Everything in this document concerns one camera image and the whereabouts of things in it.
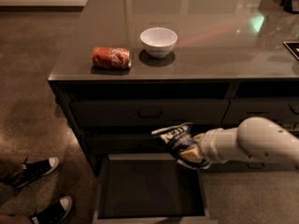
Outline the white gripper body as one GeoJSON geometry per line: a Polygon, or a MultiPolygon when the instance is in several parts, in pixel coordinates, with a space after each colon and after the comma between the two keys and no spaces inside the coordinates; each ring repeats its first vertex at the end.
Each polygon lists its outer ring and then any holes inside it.
{"type": "Polygon", "coordinates": [[[246,160],[247,154],[238,144],[237,128],[210,130],[203,133],[197,142],[204,158],[209,163],[246,160]]]}

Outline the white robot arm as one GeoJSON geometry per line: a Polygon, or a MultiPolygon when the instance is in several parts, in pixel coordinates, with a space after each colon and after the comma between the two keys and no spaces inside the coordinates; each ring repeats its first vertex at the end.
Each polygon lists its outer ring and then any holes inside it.
{"type": "Polygon", "coordinates": [[[242,161],[299,165],[299,139],[265,118],[253,117],[236,128],[200,133],[192,141],[194,144],[178,153],[191,164],[242,161]]]}

